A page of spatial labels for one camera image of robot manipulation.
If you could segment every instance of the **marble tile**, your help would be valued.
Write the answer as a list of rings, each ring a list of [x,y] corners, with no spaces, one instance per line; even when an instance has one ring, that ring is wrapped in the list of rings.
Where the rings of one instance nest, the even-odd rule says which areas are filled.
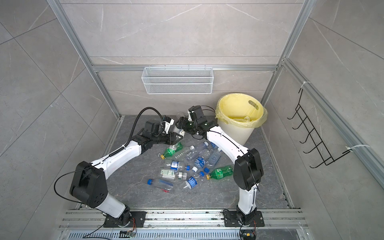
[[[2,44],[5,41],[8,41],[9,39],[12,39],[12,36],[0,23],[0,44]]]
[[[138,114],[141,109],[152,106],[161,114],[169,115],[185,112],[194,105],[208,105],[216,108],[220,97],[228,93],[244,93],[261,100],[264,91],[213,91],[211,94],[147,94],[145,91],[110,91],[109,93],[120,114]]]
[[[298,89],[300,84],[285,72],[275,85],[270,100],[293,140],[341,238],[379,239],[384,228],[384,223],[380,221],[384,214],[381,206],[384,202],[384,190],[353,153],[349,153],[329,166],[323,164],[315,169],[310,168],[320,164],[321,157],[316,150],[310,154],[303,153],[313,148],[314,144],[311,139],[305,144],[299,142],[305,140],[307,133],[304,126],[297,130],[292,129],[292,126],[297,127],[300,124],[297,116],[292,120],[287,119],[295,111],[299,99]],[[305,92],[301,97],[300,105],[334,159],[341,156],[347,144]],[[319,148],[322,153],[327,153],[324,146],[320,145]],[[368,205],[369,208],[361,208],[362,205]]]
[[[84,136],[57,174],[55,180],[67,172],[74,171],[77,164],[81,161],[91,162],[98,159],[103,147],[104,144],[92,129],[88,127]],[[66,198],[77,200],[69,194],[72,176],[73,175],[61,178],[56,185],[56,190]],[[69,202],[57,196],[52,184],[19,239],[53,239],[53,234],[62,220],[62,218],[60,218],[61,214],[68,209],[75,208],[75,206],[76,203]]]
[[[79,74],[65,89],[63,96],[87,124],[91,123],[104,102],[104,96],[101,94],[88,70],[84,70]]]
[[[127,141],[127,136],[130,134],[135,118],[135,115],[124,117],[113,144],[113,149],[117,149]],[[156,119],[156,116],[142,115],[135,131],[137,132],[144,127],[145,122],[150,119]],[[182,143],[185,146],[191,146],[203,141],[193,139],[191,135],[186,134]],[[245,146],[248,148],[254,147],[259,151],[264,169],[264,176],[259,185],[260,192],[256,194],[257,207],[287,208],[287,202],[277,180],[260,129],[254,130]],[[174,183],[177,186],[172,196],[148,186],[146,184],[148,179],[156,178],[159,168],[164,165],[164,160],[158,154],[163,153],[165,148],[165,144],[156,144],[144,154],[120,167],[108,178],[108,191],[130,207],[234,208],[237,205],[239,188],[232,177],[220,181],[206,181],[193,190],[183,189],[184,181],[175,181]],[[233,164],[229,157],[223,154],[217,163],[217,167],[226,165]]]
[[[290,58],[384,159],[384,60],[311,19]]]
[[[0,45],[0,155],[59,91],[15,40]]]
[[[59,96],[0,157],[0,239],[21,235],[87,127]]]
[[[60,92],[85,68],[57,19],[16,40]]]
[[[303,0],[60,0],[61,3],[125,3],[125,4],[186,4],[186,3],[303,3]]]
[[[319,0],[310,17],[384,57],[384,2]]]
[[[106,101],[103,102],[89,125],[99,139],[105,144],[116,123],[116,117]]]
[[[3,0],[0,22],[13,37],[55,19],[46,0]]]
[[[90,56],[279,56],[301,4],[64,4],[63,8]]]
[[[265,107],[268,110],[268,120],[262,128],[293,201],[293,207],[302,209],[315,239],[341,240],[298,150],[270,100]]]
[[[93,64],[277,64],[279,56],[232,57],[91,57]]]

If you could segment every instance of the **zip tie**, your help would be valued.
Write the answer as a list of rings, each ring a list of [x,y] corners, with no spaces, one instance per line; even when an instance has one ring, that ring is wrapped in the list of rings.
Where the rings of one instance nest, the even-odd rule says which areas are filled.
[[[310,83],[310,82],[303,81],[303,84],[301,85],[300,88],[303,88],[304,84],[306,84],[306,83]]]
[[[355,147],[371,147],[371,146],[365,145],[365,144],[358,144],[358,145],[355,145],[353,147],[347,147],[347,146],[345,146],[345,147],[347,148],[347,150],[351,150],[352,148],[355,148]]]

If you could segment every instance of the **wall hook rack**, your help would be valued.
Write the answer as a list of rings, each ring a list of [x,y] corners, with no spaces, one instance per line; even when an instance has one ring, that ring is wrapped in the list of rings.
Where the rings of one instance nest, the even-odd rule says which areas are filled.
[[[303,95],[303,89],[302,89],[302,88],[300,88],[298,94],[300,94],[300,97],[299,97],[299,102],[297,103],[297,106],[296,106],[296,108],[295,108],[295,114],[294,114],[291,118],[288,118],[288,119],[291,120],[291,119],[293,119],[296,115],[298,115],[299,118],[300,118],[300,120],[301,120],[301,123],[300,123],[300,125],[299,125],[297,128],[294,128],[294,127],[293,127],[292,129],[295,129],[295,130],[296,130],[296,129],[298,129],[301,125],[304,125],[304,127],[305,127],[305,129],[307,130],[308,134],[307,134],[307,137],[306,137],[305,141],[304,141],[304,142],[301,142],[301,141],[300,141],[300,143],[301,143],[301,144],[306,143],[307,140],[308,140],[308,138],[310,137],[311,140],[312,140],[312,142],[313,142],[313,144],[315,145],[309,152],[304,152],[304,151],[303,151],[303,153],[308,154],[308,153],[310,153],[310,152],[312,152],[313,150],[316,149],[317,152],[318,152],[318,153],[320,154],[320,156],[321,156],[322,162],[321,162],[320,164],[318,164],[317,166],[315,166],[315,167],[312,167],[312,166],[310,166],[310,167],[311,167],[311,168],[317,168],[317,167],[319,167],[319,166],[322,165],[322,164],[325,164],[325,165],[328,166],[329,164],[331,164],[331,163],[333,163],[333,162],[336,162],[336,160],[338,160],[338,159],[340,159],[341,157],[344,157],[344,156],[347,155],[348,153],[352,152],[352,149],[348,149],[347,151],[342,152],[342,153],[341,153],[341,156],[338,157],[338,158],[336,158],[336,159],[331,155],[331,153],[329,152],[329,150],[328,150],[327,146],[325,145],[323,139],[321,138],[321,136],[320,136],[319,133],[317,132],[316,128],[315,128],[314,125],[312,124],[312,121],[309,119],[308,115],[305,113],[304,109],[303,109],[303,108],[301,107],[301,105],[300,105],[301,96]],[[304,116],[301,116],[300,113],[298,112],[300,109],[303,111]],[[308,119],[308,121],[309,121],[309,123],[310,123],[309,126],[307,126],[307,125],[305,124],[305,122],[304,122],[306,119]],[[316,143],[315,140],[313,139],[313,137],[312,137],[312,135],[311,135],[311,133],[312,133],[313,131],[318,135],[318,137],[319,137],[319,139],[320,139],[320,142],[319,142],[319,143]],[[327,159],[324,159],[324,156],[321,154],[321,151],[319,150],[319,146],[320,146],[320,145],[323,145],[323,146],[325,147],[325,149],[327,150],[327,152],[328,152],[328,154],[329,154],[329,156],[330,156],[330,157],[328,157]]]

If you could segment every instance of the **wire mesh basket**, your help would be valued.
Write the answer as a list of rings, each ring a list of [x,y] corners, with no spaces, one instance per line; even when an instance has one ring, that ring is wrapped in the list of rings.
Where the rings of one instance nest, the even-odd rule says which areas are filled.
[[[148,94],[212,93],[211,67],[147,67],[141,76]]]

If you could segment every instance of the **trash can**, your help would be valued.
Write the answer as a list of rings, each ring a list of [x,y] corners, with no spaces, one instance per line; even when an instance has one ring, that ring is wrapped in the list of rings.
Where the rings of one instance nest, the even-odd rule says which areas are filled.
[[[256,127],[266,121],[267,115],[267,110],[259,101],[242,93],[222,96],[216,106],[218,125],[241,145],[245,144]]]

